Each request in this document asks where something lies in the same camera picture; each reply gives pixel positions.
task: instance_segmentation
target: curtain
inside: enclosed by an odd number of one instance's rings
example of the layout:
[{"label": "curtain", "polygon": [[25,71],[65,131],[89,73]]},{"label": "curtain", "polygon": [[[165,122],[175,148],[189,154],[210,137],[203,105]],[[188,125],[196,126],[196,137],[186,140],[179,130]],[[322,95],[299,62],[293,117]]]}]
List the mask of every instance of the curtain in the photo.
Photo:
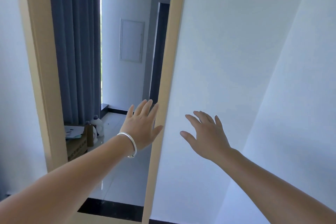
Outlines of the curtain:
[{"label": "curtain", "polygon": [[101,109],[100,0],[51,0],[63,118],[84,124]]}]

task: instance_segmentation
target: silver bangle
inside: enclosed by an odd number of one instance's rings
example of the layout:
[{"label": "silver bangle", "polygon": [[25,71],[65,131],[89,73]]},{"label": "silver bangle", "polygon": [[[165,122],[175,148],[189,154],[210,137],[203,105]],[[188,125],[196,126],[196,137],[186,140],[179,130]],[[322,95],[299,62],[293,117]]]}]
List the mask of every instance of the silver bangle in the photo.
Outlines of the silver bangle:
[{"label": "silver bangle", "polygon": [[117,134],[117,136],[119,136],[119,135],[125,135],[125,136],[127,136],[129,138],[129,140],[132,141],[135,151],[134,151],[133,155],[128,156],[128,157],[129,158],[134,158],[134,156],[137,154],[137,146],[135,145],[135,142],[134,142],[133,138],[128,133],[124,133],[124,132],[121,132],[121,133]]}]

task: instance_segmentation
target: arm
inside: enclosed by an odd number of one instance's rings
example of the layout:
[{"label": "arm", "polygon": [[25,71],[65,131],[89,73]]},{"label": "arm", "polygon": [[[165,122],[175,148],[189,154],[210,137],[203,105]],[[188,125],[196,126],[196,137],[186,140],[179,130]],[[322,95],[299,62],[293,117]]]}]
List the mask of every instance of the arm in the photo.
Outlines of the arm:
[{"label": "arm", "polygon": [[[128,110],[120,132],[132,136],[141,150],[151,144],[163,126],[153,129],[158,110],[152,101],[143,101],[135,110]],[[64,223],[84,203],[93,188],[134,147],[128,137],[119,135],[102,146],[44,175],[22,192],[0,203],[2,224]]]},{"label": "arm", "polygon": [[186,115],[197,133],[182,137],[200,156],[220,166],[271,223],[336,223],[336,213],[316,199],[251,162],[230,147],[221,121],[204,112]]}]

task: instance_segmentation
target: floor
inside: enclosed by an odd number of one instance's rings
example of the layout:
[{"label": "floor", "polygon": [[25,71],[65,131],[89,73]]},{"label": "floor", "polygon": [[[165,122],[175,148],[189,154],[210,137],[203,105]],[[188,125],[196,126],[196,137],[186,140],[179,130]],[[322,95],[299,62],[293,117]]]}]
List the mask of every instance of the floor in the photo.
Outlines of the floor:
[{"label": "floor", "polygon": [[[98,139],[94,147],[102,145],[119,133],[125,115],[108,113],[102,118],[104,137]],[[102,182],[91,192],[90,198],[144,206],[151,147],[138,151],[135,158],[124,158]]]}]

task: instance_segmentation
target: wooden door frame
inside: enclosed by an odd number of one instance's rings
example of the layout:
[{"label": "wooden door frame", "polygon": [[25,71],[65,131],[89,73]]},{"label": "wooden door frame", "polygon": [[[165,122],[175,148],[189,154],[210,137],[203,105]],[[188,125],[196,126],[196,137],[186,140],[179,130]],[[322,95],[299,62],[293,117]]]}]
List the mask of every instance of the wooden door frame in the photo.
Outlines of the wooden door frame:
[{"label": "wooden door frame", "polygon": [[[68,162],[58,79],[50,0],[19,0],[28,62],[48,172]],[[164,125],[168,110],[183,0],[171,0],[159,90],[156,125]],[[142,224],[148,224],[162,148],[163,132],[152,145]],[[70,223],[120,223],[132,221],[76,213]]]}]

